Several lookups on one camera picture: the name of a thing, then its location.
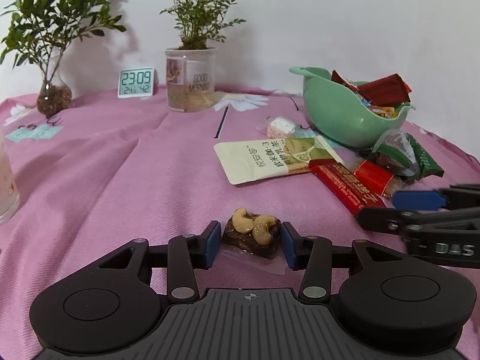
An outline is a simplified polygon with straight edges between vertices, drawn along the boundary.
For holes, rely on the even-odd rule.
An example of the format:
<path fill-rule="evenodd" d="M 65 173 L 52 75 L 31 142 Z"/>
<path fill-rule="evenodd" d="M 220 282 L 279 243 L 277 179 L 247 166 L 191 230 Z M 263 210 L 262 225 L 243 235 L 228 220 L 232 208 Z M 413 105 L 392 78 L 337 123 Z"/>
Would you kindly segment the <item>red white sweet bag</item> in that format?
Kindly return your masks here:
<path fill-rule="evenodd" d="M 338 74 L 336 70 L 332 71 L 331 81 L 349 88 L 349 90 L 351 90 L 352 92 L 359 92 L 358 86 L 353 81 L 343 78 L 341 75 Z"/>

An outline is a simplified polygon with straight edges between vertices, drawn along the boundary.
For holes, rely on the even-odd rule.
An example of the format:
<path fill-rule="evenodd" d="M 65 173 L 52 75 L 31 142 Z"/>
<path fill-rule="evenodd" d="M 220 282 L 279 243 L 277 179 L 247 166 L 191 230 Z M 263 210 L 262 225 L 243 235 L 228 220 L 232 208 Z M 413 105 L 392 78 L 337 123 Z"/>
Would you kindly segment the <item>green plastic bowl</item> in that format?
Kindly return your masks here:
<path fill-rule="evenodd" d="M 405 103 L 398 115 L 386 119 L 369 110 L 345 85 L 331 80 L 331 73 L 321 67 L 291 67 L 303 77 L 303 99 L 307 117 L 322 134 L 352 149 L 372 147 L 380 135 L 399 129 L 414 106 Z"/>

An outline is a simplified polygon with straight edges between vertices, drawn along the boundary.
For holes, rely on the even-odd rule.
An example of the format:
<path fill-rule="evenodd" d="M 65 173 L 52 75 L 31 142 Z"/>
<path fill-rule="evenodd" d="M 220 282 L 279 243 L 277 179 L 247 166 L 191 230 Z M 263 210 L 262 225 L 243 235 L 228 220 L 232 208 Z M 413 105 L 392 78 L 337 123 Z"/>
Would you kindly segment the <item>cashew date candy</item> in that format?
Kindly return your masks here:
<path fill-rule="evenodd" d="M 281 238 L 281 221 L 270 214 L 253 214 L 245 207 L 233 212 L 222 242 L 260 258 L 273 259 Z"/>

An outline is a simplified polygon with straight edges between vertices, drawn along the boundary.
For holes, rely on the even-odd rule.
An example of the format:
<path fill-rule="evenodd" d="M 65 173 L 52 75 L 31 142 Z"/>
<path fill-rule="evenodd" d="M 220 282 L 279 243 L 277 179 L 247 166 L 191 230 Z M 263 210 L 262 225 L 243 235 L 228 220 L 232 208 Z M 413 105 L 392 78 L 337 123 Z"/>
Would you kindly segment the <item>clear drinking glass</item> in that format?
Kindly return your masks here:
<path fill-rule="evenodd" d="M 7 155 L 4 136 L 0 147 L 0 223 L 6 223 L 17 211 L 20 195 L 16 186 L 10 159 Z"/>

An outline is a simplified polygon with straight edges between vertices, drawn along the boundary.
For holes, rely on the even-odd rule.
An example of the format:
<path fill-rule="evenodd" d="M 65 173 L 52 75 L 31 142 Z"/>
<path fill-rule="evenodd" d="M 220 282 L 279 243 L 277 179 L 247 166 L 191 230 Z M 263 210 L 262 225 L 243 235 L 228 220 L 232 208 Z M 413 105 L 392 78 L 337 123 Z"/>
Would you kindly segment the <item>pink tablecloth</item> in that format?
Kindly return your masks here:
<path fill-rule="evenodd" d="M 264 140 L 301 99 L 250 111 L 176 112 L 165 97 L 75 100 L 49 139 L 7 143 L 21 205 L 1 226 L 3 359 L 477 359 L 479 270 L 407 254 L 363 230 L 310 170 L 232 185 L 214 146 Z M 167 296 L 168 242 L 221 238 L 236 209 L 332 242 L 327 302 L 301 302 L 304 271 L 221 241 L 195 270 L 197 301 Z"/>

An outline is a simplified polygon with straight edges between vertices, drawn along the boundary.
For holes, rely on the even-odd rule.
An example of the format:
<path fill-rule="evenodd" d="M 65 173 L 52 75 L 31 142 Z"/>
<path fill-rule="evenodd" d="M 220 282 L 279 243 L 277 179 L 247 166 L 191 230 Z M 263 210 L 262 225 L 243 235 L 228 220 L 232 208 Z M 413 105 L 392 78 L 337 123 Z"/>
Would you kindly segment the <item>leafy plant in glass vase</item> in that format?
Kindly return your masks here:
<path fill-rule="evenodd" d="M 1 59 L 12 54 L 14 68 L 28 63 L 40 69 L 36 108 L 47 119 L 72 104 L 72 90 L 60 75 L 67 48 L 108 30 L 126 31 L 111 5 L 111 0 L 15 0 L 4 7 L 10 25 L 1 39 Z"/>

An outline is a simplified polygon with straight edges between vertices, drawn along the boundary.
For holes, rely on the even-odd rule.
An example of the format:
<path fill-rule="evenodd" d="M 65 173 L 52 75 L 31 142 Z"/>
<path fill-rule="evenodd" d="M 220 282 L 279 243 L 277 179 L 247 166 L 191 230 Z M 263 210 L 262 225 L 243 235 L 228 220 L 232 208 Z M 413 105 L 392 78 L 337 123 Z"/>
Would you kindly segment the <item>dark red snack packet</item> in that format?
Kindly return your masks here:
<path fill-rule="evenodd" d="M 375 106 L 396 107 L 405 102 L 411 102 L 411 88 L 398 74 L 359 85 L 360 95 Z"/>

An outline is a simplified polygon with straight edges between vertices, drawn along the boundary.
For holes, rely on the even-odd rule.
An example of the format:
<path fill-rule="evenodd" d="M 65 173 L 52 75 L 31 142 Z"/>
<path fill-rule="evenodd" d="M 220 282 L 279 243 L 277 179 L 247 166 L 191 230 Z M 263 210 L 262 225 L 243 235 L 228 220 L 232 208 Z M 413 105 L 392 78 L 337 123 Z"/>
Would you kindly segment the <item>small red snack packet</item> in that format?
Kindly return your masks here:
<path fill-rule="evenodd" d="M 353 174 L 369 190 L 386 199 L 391 199 L 404 187 L 404 183 L 399 177 L 368 160 L 361 162 L 354 169 Z"/>

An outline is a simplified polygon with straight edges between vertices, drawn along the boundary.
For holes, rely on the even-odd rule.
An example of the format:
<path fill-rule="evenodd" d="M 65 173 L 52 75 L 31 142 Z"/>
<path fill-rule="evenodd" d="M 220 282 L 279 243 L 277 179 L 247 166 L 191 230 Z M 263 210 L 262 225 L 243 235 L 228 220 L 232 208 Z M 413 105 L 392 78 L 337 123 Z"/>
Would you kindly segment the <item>white digital clock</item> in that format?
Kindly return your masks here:
<path fill-rule="evenodd" d="M 153 95 L 155 69 L 139 67 L 122 69 L 118 80 L 118 98 L 148 98 Z"/>

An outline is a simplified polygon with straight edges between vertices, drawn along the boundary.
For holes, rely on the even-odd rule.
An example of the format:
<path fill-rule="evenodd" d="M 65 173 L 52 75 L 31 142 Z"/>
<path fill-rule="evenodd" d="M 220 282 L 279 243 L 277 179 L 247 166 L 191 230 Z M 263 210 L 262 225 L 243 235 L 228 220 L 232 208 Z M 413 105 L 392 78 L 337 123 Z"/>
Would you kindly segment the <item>yellow snack bag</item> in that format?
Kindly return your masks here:
<path fill-rule="evenodd" d="M 385 119 L 394 119 L 397 117 L 398 113 L 394 107 L 391 106 L 368 106 L 368 109 L 372 111 L 375 115 L 381 116 Z"/>

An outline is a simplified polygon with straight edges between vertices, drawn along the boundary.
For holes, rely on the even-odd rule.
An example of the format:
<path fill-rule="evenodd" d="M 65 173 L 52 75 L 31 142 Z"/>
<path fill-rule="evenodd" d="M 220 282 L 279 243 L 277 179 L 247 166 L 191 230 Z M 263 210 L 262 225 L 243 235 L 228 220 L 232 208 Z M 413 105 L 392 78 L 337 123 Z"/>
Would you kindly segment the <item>cream plant milk tea pouch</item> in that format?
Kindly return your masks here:
<path fill-rule="evenodd" d="M 222 142 L 214 150 L 231 185 L 306 173 L 312 160 L 342 162 L 322 136 Z"/>

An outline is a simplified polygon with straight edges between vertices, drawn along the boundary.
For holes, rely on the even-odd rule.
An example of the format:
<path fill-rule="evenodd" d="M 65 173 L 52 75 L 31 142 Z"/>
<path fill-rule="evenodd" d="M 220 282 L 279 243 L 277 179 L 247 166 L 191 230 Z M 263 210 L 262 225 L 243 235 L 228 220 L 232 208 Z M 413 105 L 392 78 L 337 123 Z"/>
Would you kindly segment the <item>green snack packet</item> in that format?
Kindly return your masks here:
<path fill-rule="evenodd" d="M 367 159 L 408 185 L 429 176 L 444 175 L 442 167 L 423 146 L 411 134 L 398 129 L 380 135 Z"/>

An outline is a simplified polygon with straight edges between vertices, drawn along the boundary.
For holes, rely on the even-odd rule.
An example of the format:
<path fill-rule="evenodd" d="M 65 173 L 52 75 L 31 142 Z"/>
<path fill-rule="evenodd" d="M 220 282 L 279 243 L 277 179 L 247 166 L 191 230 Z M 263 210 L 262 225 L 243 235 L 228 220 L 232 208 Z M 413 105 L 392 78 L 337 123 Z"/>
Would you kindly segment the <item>white pink wrapped candy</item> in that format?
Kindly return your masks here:
<path fill-rule="evenodd" d="M 291 137 L 297 129 L 297 124 L 283 117 L 276 117 L 268 122 L 266 135 L 270 139 Z"/>

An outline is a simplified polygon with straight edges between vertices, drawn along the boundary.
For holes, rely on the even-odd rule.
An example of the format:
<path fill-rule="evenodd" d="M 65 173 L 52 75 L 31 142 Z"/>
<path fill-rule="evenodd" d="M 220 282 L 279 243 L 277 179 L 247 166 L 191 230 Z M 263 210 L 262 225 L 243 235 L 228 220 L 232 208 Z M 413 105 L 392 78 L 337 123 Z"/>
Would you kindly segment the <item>long red snack bar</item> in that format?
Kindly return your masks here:
<path fill-rule="evenodd" d="M 334 159 L 313 159 L 308 167 L 354 216 L 365 208 L 386 208 L 380 197 Z"/>

